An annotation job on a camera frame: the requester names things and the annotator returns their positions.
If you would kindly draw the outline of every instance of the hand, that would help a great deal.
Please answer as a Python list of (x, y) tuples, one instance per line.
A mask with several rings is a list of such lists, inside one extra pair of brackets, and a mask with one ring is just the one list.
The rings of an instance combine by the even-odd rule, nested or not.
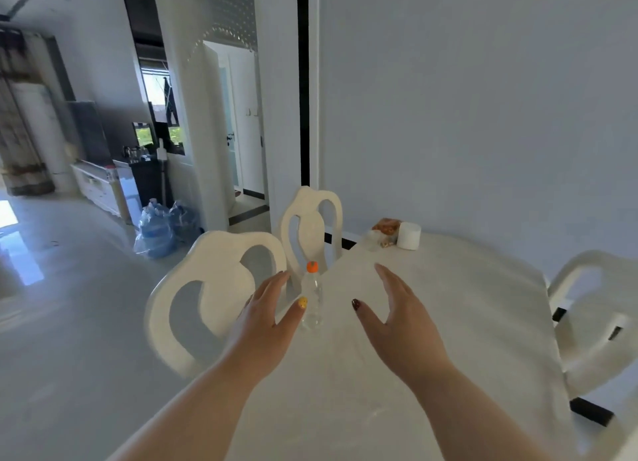
[(220, 362), (238, 369), (250, 387), (279, 365), (306, 310), (307, 300), (302, 297), (275, 324), (277, 299), (288, 278), (290, 273), (278, 272), (253, 293), (231, 328), (221, 355)]
[(390, 314), (385, 323), (362, 301), (352, 300), (370, 343), (383, 363), (412, 390), (424, 381), (454, 371), (441, 336), (426, 307), (405, 282), (375, 264), (388, 294)]

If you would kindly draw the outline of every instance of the left hand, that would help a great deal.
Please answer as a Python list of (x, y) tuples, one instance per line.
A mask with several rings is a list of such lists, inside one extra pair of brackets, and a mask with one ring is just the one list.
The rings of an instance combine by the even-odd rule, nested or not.
[(279, 272), (259, 286), (231, 328), (221, 355), (220, 362), (237, 369), (251, 388), (279, 365), (306, 310), (307, 300), (300, 298), (275, 323), (277, 299), (288, 278), (289, 272)]

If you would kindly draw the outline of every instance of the forearm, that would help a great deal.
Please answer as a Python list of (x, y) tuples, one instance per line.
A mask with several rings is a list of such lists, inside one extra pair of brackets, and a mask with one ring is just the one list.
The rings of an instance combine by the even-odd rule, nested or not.
[(453, 370), (412, 389), (446, 461), (550, 458), (466, 376)]
[(193, 381), (110, 461), (221, 461), (253, 386), (219, 363)]

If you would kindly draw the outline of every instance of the bottle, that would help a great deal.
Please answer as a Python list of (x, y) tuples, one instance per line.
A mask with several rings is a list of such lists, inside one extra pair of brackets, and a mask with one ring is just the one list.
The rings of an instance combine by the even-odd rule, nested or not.
[(302, 323), (304, 327), (315, 330), (319, 328), (323, 321), (321, 276), (319, 275), (319, 265), (316, 261), (309, 261), (306, 265), (306, 274), (301, 278), (301, 296), (305, 296), (308, 300)]

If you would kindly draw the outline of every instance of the table top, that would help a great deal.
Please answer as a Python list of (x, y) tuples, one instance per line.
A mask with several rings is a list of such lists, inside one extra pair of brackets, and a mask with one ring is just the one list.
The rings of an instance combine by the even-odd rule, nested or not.
[(423, 301), (464, 374), (557, 459), (575, 457), (542, 274), (462, 239), (423, 234), (417, 251), (357, 245), (322, 275), (323, 325), (300, 326), (252, 393), (229, 460), (443, 459), (426, 415), (352, 310), (359, 298), (387, 317), (376, 262)]

